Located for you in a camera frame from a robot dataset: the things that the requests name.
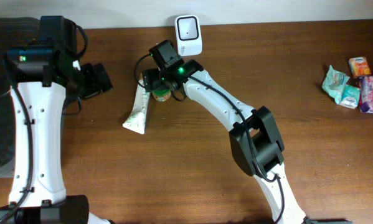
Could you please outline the green lid jar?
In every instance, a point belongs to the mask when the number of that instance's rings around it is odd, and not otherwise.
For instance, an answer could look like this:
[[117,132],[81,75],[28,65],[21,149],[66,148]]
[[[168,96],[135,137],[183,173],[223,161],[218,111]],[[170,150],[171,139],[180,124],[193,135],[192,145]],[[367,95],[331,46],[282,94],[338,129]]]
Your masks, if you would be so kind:
[[154,90],[152,91],[152,94],[153,98],[159,102],[164,102],[171,98],[170,89]]

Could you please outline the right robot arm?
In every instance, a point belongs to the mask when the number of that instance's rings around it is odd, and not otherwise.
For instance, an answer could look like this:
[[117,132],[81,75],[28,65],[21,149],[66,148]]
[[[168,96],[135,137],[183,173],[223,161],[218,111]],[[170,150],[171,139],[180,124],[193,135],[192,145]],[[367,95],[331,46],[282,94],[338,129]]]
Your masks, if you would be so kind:
[[258,182],[273,221],[308,223],[286,178],[282,154],[285,145],[273,113],[264,106],[255,109],[236,99],[197,61],[184,61],[170,40],[150,48],[148,55],[157,67],[142,72],[144,88],[180,91],[184,98],[202,105],[228,131],[232,157],[245,174]]

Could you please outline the red purple tissue pack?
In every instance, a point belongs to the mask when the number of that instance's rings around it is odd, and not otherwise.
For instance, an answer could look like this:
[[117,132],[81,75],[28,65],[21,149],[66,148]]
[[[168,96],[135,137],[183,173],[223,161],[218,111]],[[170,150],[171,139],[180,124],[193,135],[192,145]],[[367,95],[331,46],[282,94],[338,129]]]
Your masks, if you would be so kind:
[[373,76],[360,78],[357,84],[361,89],[359,100],[360,112],[373,114]]

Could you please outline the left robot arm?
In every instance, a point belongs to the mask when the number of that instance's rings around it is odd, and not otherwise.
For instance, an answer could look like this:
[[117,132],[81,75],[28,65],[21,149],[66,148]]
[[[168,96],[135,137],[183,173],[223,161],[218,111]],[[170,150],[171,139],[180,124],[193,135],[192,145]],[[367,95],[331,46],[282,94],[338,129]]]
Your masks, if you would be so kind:
[[61,168],[64,108],[112,89],[100,63],[80,65],[83,29],[63,16],[40,18],[39,36],[12,47],[3,64],[15,115],[14,179],[0,223],[103,223],[84,195],[68,195]]

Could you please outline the small teal gum box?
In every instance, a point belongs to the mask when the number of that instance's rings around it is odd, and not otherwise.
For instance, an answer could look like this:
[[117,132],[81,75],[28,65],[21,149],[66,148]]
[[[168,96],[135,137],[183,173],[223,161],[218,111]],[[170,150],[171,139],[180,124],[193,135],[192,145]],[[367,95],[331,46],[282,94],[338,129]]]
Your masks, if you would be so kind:
[[357,87],[346,85],[344,87],[340,105],[350,109],[356,109],[359,104],[361,90]]

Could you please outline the orange small tissue pack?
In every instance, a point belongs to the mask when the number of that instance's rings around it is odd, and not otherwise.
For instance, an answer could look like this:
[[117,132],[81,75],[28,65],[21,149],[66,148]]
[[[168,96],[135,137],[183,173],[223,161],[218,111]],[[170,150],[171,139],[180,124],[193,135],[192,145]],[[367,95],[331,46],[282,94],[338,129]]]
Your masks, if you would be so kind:
[[365,57],[355,57],[349,59],[349,66],[352,76],[360,78],[372,74],[367,59]]

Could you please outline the teal wet wipes pack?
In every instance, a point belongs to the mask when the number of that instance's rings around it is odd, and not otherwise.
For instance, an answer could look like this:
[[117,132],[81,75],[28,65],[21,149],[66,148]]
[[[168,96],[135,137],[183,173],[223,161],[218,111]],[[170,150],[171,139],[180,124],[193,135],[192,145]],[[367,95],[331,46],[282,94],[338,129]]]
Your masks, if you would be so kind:
[[345,73],[333,69],[333,66],[330,65],[322,83],[322,89],[333,98],[338,105],[341,102],[342,93],[349,79],[350,77]]

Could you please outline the white floral tube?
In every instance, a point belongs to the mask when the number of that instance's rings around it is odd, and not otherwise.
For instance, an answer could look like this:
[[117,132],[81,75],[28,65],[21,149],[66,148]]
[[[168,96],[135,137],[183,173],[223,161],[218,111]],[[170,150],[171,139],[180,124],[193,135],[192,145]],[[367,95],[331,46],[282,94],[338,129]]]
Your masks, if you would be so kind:
[[130,115],[123,123],[124,128],[134,131],[138,134],[145,134],[148,105],[151,96],[150,92],[146,91],[143,87],[140,86],[143,83],[143,76],[140,75],[133,108]]

